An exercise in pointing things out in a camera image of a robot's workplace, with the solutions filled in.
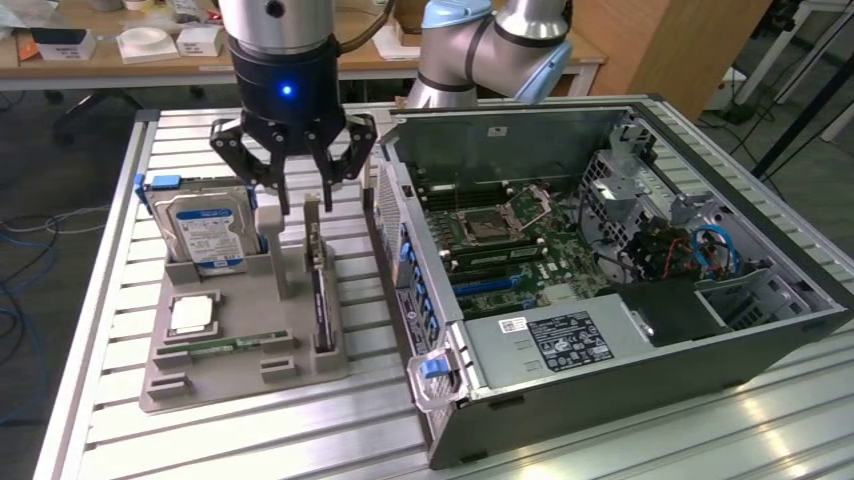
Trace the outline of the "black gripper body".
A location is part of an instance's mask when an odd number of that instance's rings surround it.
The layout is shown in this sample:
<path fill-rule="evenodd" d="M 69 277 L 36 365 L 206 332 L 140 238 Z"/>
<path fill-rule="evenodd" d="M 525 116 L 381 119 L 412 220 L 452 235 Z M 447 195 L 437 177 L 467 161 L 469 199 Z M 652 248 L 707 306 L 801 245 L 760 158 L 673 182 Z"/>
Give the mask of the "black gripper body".
<path fill-rule="evenodd" d="M 344 129 L 337 81 L 338 43 L 329 37 L 296 54 L 253 51 L 228 39 L 242 107 L 256 117 L 336 135 Z"/>

